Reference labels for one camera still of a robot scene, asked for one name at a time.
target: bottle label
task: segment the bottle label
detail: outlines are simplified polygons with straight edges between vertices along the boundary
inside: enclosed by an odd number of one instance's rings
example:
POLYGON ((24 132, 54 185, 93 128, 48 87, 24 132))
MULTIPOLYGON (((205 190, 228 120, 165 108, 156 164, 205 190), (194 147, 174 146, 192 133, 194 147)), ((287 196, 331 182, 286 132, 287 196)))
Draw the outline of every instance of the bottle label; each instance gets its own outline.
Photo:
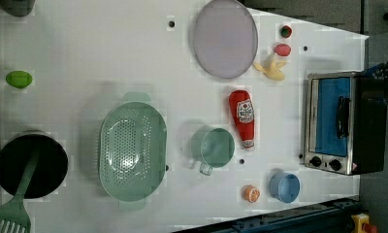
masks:
POLYGON ((237 117, 241 123, 250 123, 254 120, 254 110, 249 99, 237 104, 237 117))
POLYGON ((242 141, 242 146, 245 148, 252 148, 252 147, 254 147, 254 140, 242 141))

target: orange toy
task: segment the orange toy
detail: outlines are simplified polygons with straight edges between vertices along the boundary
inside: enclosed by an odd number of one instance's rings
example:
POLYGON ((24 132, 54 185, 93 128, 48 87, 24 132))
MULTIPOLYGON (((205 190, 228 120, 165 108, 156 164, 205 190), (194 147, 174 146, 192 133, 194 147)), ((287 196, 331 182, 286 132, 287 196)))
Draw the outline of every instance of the orange toy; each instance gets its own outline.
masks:
POLYGON ((255 186, 248 186, 244 192, 244 199, 250 203, 256 202, 260 197, 260 190, 255 186))

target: yellow object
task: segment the yellow object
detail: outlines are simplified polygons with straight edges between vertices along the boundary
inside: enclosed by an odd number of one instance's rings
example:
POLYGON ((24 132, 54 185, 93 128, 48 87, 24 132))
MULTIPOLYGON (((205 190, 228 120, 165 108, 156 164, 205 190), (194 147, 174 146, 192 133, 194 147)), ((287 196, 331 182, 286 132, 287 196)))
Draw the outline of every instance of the yellow object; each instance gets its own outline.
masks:
POLYGON ((266 61, 265 67, 263 67, 260 63, 254 62, 252 66, 267 76, 270 80, 275 81, 283 81, 285 79, 284 74, 279 70, 279 68, 286 65, 286 61, 278 61, 277 55, 274 52, 269 56, 269 58, 266 61))
POLYGON ((367 233, 363 230, 363 225, 370 223, 370 217, 366 214, 359 214, 357 216, 351 216, 355 223, 355 229, 352 233, 367 233))

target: oven knob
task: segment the oven knob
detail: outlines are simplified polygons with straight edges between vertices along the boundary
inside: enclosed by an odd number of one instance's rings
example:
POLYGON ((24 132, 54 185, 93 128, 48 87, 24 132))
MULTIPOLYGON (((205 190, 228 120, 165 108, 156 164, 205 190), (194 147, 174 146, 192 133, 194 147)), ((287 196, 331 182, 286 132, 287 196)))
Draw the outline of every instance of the oven knob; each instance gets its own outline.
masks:
POLYGON ((314 167, 319 167, 321 165, 321 158, 314 156, 312 160, 309 161, 314 167))
POLYGON ((334 171, 338 171, 339 169, 341 169, 341 163, 338 161, 338 160, 333 160, 331 161, 330 163, 330 166, 331 168, 334 170, 334 171))

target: blue bowl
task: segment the blue bowl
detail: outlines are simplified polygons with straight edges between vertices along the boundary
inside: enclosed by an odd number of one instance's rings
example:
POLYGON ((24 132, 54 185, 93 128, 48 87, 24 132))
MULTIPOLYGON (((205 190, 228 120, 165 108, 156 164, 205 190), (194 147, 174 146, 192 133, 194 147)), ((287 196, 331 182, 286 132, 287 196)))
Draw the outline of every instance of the blue bowl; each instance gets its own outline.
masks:
POLYGON ((291 203, 300 193, 300 181, 293 174, 278 172, 270 181, 270 192, 279 201, 291 203))

